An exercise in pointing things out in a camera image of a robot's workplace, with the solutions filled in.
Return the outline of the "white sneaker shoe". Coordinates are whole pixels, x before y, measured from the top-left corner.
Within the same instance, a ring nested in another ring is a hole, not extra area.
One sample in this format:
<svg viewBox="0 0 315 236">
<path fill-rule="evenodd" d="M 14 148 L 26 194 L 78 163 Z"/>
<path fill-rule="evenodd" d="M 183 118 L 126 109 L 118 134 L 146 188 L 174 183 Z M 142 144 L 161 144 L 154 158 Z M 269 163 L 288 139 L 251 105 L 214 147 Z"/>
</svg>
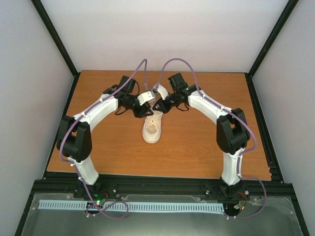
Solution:
<svg viewBox="0 0 315 236">
<path fill-rule="evenodd" d="M 142 136 L 145 142 L 154 144 L 159 141 L 161 136 L 161 119 L 163 112 L 154 111 L 152 116 L 145 118 L 142 129 Z"/>
</svg>

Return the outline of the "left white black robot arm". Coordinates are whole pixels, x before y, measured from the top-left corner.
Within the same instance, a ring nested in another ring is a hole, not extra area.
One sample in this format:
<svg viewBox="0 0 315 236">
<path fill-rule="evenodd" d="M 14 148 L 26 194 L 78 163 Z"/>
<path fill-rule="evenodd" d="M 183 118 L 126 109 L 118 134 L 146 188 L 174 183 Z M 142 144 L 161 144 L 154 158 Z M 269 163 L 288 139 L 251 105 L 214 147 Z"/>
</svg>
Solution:
<svg viewBox="0 0 315 236">
<path fill-rule="evenodd" d="M 122 76 L 120 83 L 106 89 L 101 97 L 84 111 L 70 117 L 63 116 L 57 134 L 56 147 L 62 161 L 78 171 L 79 180 L 86 184 L 85 192 L 92 198 L 102 194 L 102 185 L 92 159 L 92 131 L 110 113 L 120 108 L 132 110 L 136 118 L 153 115 L 149 104 L 155 98 L 152 91 L 132 94 L 138 82 Z"/>
</svg>

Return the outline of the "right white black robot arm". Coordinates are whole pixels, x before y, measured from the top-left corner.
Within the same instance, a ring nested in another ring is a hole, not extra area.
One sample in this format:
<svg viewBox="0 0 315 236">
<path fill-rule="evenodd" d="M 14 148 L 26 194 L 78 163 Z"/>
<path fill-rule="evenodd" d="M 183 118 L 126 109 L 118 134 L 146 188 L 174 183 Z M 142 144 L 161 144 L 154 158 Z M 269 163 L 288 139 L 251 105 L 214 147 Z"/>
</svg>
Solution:
<svg viewBox="0 0 315 236">
<path fill-rule="evenodd" d="M 224 198 L 230 198 L 240 188 L 243 152 L 251 137 L 243 110 L 223 106 L 197 84 L 189 86 L 181 73 L 169 77 L 168 81 L 172 93 L 168 93 L 160 83 L 154 85 L 154 93 L 160 94 L 161 98 L 153 109 L 166 114 L 171 108 L 184 104 L 187 109 L 197 109 L 216 125 L 216 142 L 223 152 L 220 192 Z"/>
</svg>

